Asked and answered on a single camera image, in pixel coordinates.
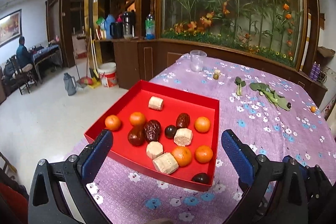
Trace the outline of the orange tangerine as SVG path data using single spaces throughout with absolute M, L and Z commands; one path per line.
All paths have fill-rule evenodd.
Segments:
M 171 151 L 171 154 L 180 167 L 189 165 L 193 159 L 191 151 L 183 146 L 176 146 L 175 149 Z
M 121 127 L 121 121 L 116 115 L 109 115 L 105 119 L 105 127 L 110 131 L 118 131 Z
M 207 117 L 198 117 L 195 120 L 194 128 L 199 133 L 207 133 L 210 130 L 211 122 Z
M 129 121 L 132 126 L 140 126 L 146 122 L 146 116 L 143 113 L 136 111 L 131 113 Z
M 196 159 L 196 161 L 198 161 L 199 163 L 207 163 L 209 161 L 211 161 L 211 159 L 213 158 L 213 151 L 212 149 L 207 146 L 207 145 L 201 145 L 199 146 L 194 153 L 194 157 Z

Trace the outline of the dark cherry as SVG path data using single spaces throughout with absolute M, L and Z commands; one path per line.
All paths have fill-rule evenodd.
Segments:
M 176 132 L 177 132 L 177 128 L 175 125 L 173 124 L 168 125 L 165 128 L 165 137 L 167 137 L 167 139 L 173 139 L 175 137 Z
M 201 173 L 194 175 L 191 181 L 208 185 L 210 183 L 210 177 L 208 174 L 201 172 Z

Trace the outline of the beige sugarcane piece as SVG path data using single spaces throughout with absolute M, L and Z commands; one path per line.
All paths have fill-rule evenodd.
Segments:
M 146 147 L 146 155 L 154 160 L 163 154 L 163 145 L 158 141 L 151 141 Z
M 150 97 L 148 108 L 161 111 L 163 109 L 163 99 L 155 96 Z
M 178 162 L 169 152 L 153 159 L 153 165 L 156 171 L 164 174 L 172 174 L 179 168 Z
M 174 136 L 174 143 L 186 147 L 191 144 L 193 132 L 188 128 L 179 128 Z

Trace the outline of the dark red jujube date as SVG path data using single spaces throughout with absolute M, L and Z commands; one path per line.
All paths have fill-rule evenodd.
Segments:
M 155 119 L 149 120 L 145 123 L 143 129 L 147 142 L 159 141 L 162 132 L 161 124 L 159 123 L 159 121 Z

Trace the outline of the purple floral tablecloth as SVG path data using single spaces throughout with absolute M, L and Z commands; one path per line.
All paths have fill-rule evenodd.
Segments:
M 155 72 L 153 82 L 220 102 L 219 129 L 231 129 L 257 154 L 280 161 L 289 155 L 300 164 L 319 165 L 335 182 L 335 140 L 313 100 L 291 81 L 240 64 L 208 58 L 204 70 L 190 68 L 189 54 Z M 219 79 L 213 79 L 219 69 Z M 246 82 L 236 94 L 236 77 Z M 291 103 L 286 111 L 253 91 L 250 83 L 264 83 Z M 113 223 L 145 223 L 168 218 L 174 223 L 222 223 L 242 197 L 238 175 L 220 149 L 214 182 L 206 192 L 180 188 L 106 159 L 94 182 L 87 185 L 93 199 Z

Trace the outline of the red shallow box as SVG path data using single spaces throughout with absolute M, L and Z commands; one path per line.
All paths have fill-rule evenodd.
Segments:
M 163 109 L 161 111 L 148 108 L 148 102 L 152 96 L 163 99 Z M 93 143 L 99 133 L 105 129 L 106 117 L 116 115 L 121 121 L 121 127 L 113 133 L 113 145 L 108 153 L 110 158 L 157 180 L 182 188 L 205 192 L 213 184 L 216 159 L 213 157 L 211 161 L 203 164 L 196 159 L 192 159 L 189 165 L 178 168 L 172 174 L 160 173 L 155 170 L 152 160 L 146 155 L 147 141 L 138 147 L 129 143 L 127 135 L 133 127 L 130 124 L 129 116 L 131 113 L 139 111 L 146 116 L 146 120 L 155 119 L 159 121 L 162 128 L 159 143 L 163 145 L 164 152 L 171 152 L 175 149 L 176 144 L 173 139 L 165 137 L 164 129 L 168 125 L 174 125 L 179 114 L 187 113 L 190 116 L 188 128 L 193 132 L 192 142 L 188 146 L 189 150 L 195 152 L 199 146 L 207 145 L 216 155 L 219 139 L 219 106 L 219 100 L 214 98 L 140 80 L 100 116 L 85 132 L 84 136 L 89 143 Z M 198 117 L 209 118 L 211 127 L 207 133 L 199 133 L 194 128 L 195 120 Z M 209 175 L 210 183 L 208 185 L 191 181 L 194 175 L 201 172 Z

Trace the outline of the small green vegetable stalk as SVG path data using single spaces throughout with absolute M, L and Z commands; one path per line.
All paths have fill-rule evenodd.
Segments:
M 240 77 L 236 77 L 235 84 L 237 85 L 236 94 L 238 96 L 241 96 L 241 94 L 242 94 L 242 88 L 246 86 L 246 82 L 244 80 L 242 80 Z

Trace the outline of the grey thermos flask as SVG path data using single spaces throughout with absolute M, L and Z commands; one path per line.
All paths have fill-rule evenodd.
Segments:
M 72 96 L 76 94 L 76 80 L 73 76 L 68 73 L 64 73 L 63 76 L 64 87 L 68 94 L 68 96 Z

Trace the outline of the white red plastic bucket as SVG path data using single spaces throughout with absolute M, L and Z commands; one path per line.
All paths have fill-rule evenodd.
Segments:
M 103 87 L 112 88 L 117 86 L 117 67 L 116 63 L 108 62 L 98 67 L 101 84 Z

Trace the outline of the small beige nut piece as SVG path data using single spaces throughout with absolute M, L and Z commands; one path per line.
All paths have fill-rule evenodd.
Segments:
M 219 69 L 215 69 L 215 70 L 214 70 L 214 73 L 215 73 L 216 75 L 220 75 L 220 74 L 221 74 L 221 71 L 220 71 Z

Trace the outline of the clear plastic jar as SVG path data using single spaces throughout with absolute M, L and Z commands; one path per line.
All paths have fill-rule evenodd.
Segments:
M 203 63 L 206 57 L 207 53 L 204 51 L 192 50 L 190 52 L 191 70 L 194 72 L 201 72 L 203 70 Z

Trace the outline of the seated person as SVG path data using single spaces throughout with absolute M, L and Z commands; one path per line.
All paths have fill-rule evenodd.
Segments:
M 23 72 L 28 72 L 28 69 L 30 69 L 30 72 L 34 75 L 35 78 L 37 78 L 37 73 L 33 65 L 33 56 L 31 53 L 29 53 L 25 46 L 24 36 L 19 38 L 19 47 L 16 51 L 16 57 L 20 70 Z

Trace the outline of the blue plastic jug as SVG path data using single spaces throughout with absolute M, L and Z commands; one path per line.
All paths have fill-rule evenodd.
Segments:
M 113 39 L 114 37 L 114 25 L 116 23 L 116 19 L 113 15 L 109 14 L 104 22 L 104 28 L 106 31 L 106 38 Z

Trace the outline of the green label plastic bottle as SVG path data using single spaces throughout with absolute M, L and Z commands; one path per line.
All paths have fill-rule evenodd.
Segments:
M 149 14 L 145 20 L 145 31 L 147 40 L 151 40 L 155 38 L 155 20 L 152 14 Z

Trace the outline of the framed wall painting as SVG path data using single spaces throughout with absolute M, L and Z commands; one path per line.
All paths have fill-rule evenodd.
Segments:
M 22 10 L 17 10 L 1 18 L 0 21 L 1 42 L 3 47 L 12 40 L 22 35 Z

